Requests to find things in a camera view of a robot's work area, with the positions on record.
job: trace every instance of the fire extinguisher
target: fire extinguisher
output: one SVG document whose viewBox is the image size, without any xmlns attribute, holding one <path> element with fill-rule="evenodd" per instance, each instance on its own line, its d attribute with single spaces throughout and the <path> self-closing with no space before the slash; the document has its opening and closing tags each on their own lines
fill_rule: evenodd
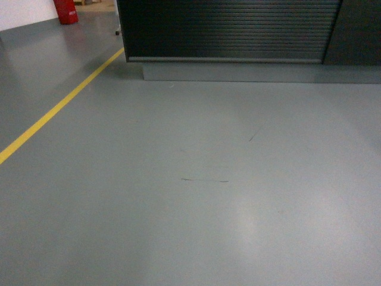
<svg viewBox="0 0 381 286">
<path fill-rule="evenodd" d="M 78 22 L 78 15 L 73 0 L 54 0 L 54 5 L 61 24 Z"/>
</svg>

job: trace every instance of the floor scratch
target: floor scratch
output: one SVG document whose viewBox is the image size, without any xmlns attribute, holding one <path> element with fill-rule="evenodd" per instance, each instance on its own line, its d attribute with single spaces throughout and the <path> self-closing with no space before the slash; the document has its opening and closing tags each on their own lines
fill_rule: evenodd
<svg viewBox="0 0 381 286">
<path fill-rule="evenodd" d="M 216 181 L 216 180 L 200 180 L 200 179 L 185 179 L 181 178 L 182 181 L 199 181 L 199 182 L 216 182 L 216 183 L 228 183 L 229 181 Z"/>
<path fill-rule="evenodd" d="M 258 128 L 258 130 L 256 131 L 256 133 L 254 133 L 254 135 L 250 138 L 249 142 L 251 140 L 253 140 L 253 138 L 258 134 L 258 132 L 262 129 L 262 126 Z"/>
</svg>

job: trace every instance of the gray baseboard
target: gray baseboard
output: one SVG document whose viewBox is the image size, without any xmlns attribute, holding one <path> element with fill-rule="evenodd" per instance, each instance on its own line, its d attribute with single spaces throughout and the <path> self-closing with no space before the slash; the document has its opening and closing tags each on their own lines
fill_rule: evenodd
<svg viewBox="0 0 381 286">
<path fill-rule="evenodd" d="M 145 80 L 381 83 L 378 66 L 260 63 L 143 63 Z"/>
</svg>

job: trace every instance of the black roller shutter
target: black roller shutter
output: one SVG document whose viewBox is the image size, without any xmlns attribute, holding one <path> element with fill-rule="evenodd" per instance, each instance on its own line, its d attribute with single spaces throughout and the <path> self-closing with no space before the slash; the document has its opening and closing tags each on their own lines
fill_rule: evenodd
<svg viewBox="0 0 381 286">
<path fill-rule="evenodd" d="M 340 0 L 119 0 L 129 60 L 321 62 Z"/>
</svg>

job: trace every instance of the white wall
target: white wall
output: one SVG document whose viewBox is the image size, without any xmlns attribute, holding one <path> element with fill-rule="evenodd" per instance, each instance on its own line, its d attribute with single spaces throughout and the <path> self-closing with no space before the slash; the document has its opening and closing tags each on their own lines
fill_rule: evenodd
<svg viewBox="0 0 381 286">
<path fill-rule="evenodd" d="M 0 31 L 57 17 L 53 0 L 0 0 Z"/>
</svg>

